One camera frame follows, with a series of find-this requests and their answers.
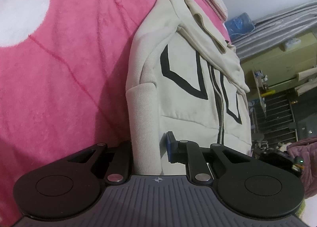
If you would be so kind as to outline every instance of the silver screw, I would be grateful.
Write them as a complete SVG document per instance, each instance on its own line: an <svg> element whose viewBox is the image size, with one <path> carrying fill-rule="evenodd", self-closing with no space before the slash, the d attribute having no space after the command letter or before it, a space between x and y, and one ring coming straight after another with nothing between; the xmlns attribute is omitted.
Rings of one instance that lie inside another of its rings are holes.
<svg viewBox="0 0 317 227"><path fill-rule="evenodd" d="M114 174L110 174L107 177L107 179L108 181L111 181L111 182L119 182L123 180L123 176L121 174L114 173Z"/></svg>
<svg viewBox="0 0 317 227"><path fill-rule="evenodd" d="M209 181L210 178L210 175L206 173L199 173L195 176L195 179L198 181Z"/></svg>

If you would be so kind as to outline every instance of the red line on blanket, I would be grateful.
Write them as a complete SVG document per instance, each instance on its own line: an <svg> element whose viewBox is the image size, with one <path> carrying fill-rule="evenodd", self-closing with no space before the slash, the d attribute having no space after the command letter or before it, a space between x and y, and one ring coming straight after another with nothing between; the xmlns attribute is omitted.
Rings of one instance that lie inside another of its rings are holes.
<svg viewBox="0 0 317 227"><path fill-rule="evenodd" d="M29 38L36 43L40 48L42 48L45 52L47 52L49 55L53 56L56 60L58 60L59 62L61 62L62 64L64 64L70 75L72 76L73 80L75 81L75 83L80 87L80 89L91 99L91 101L95 104L95 106L98 108L98 110L100 111L100 113L104 116L105 120L107 121L107 123L110 125L110 127L112 128L113 132L116 134L117 137L121 137L120 135L120 131L117 130L116 126L114 126L114 124L107 118L106 114L102 111L101 107L98 105L98 103L94 100L93 96L88 92L88 90L85 88L85 86L80 83L75 74L72 72L70 66L68 65L68 63L60 56L58 56L57 54L55 54L54 52L50 51L48 48L46 48L43 44L41 44L38 40L36 40L35 37L29 35Z"/></svg>

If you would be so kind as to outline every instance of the black trim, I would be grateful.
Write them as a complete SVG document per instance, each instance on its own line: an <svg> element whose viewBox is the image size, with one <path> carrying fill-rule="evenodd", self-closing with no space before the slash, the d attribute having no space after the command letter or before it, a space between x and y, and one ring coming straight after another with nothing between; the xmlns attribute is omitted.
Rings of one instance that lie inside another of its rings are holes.
<svg viewBox="0 0 317 227"><path fill-rule="evenodd" d="M200 54L197 50L196 50L196 64L197 64L197 76L198 76L200 90L193 88L181 76L179 76L177 73L170 70L170 62L168 60L168 45L166 45L163 52L161 53L160 61L161 61L162 74L164 77L167 77L170 80L174 81L179 87L181 87L183 90L185 90L187 93L191 94L192 96L208 100L208 95L207 95L205 83L203 81L203 76L202 76Z"/></svg>
<svg viewBox="0 0 317 227"><path fill-rule="evenodd" d="M209 71L209 76L210 76L210 80L214 83L216 90L218 91L218 93L221 95L221 91L220 88L217 84L216 81L216 76L215 76L215 71L214 71L214 67L207 63L208 66L210 66L211 69L211 73ZM214 91L215 94L215 103L216 103L216 108L217 108L217 113L218 113L218 121L219 121L219 132L218 132L218 139L217 139L217 143L220 143L220 135L221 135L221 143L223 144L223 138L224 138L224 125L222 127L222 133L220 133L220 126L222 124L222 112L221 112L221 98L219 96L216 96L216 92Z"/></svg>
<svg viewBox="0 0 317 227"><path fill-rule="evenodd" d="M229 110L229 100L228 100L226 89L224 87L222 73L220 73L220 83L221 83L221 88L223 91L224 100L226 101L227 114L229 114L237 123L242 124L240 112L239 112L238 94L236 93L236 103L237 103L237 111L238 111L238 117L237 117L231 110Z"/></svg>

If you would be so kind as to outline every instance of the pink blanket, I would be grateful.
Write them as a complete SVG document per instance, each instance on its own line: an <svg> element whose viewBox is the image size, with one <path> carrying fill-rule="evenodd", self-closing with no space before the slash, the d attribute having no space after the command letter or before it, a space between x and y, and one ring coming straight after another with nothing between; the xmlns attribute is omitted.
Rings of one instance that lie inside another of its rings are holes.
<svg viewBox="0 0 317 227"><path fill-rule="evenodd" d="M155 1L0 0L0 225L20 217L12 188L21 175L130 138L130 46Z"/></svg>

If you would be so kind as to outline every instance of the zipper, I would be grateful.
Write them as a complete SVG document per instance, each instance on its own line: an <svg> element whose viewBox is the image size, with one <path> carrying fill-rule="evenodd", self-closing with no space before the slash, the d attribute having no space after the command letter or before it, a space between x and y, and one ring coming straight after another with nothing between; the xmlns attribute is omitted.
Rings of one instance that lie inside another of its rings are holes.
<svg viewBox="0 0 317 227"><path fill-rule="evenodd" d="M218 95L218 99L216 98L216 95L215 95L216 108L217 108L218 118L219 118L219 134L218 134L217 143L223 145L223 136L224 136L224 123L223 123L223 108L224 108L224 105L223 105L223 98L222 98L222 95L221 95L220 88L219 88L219 86L218 86L218 84L216 82L214 68L209 63L208 63L208 69L209 69L210 80L211 80L212 86L214 88L214 92L215 92L215 94Z"/></svg>

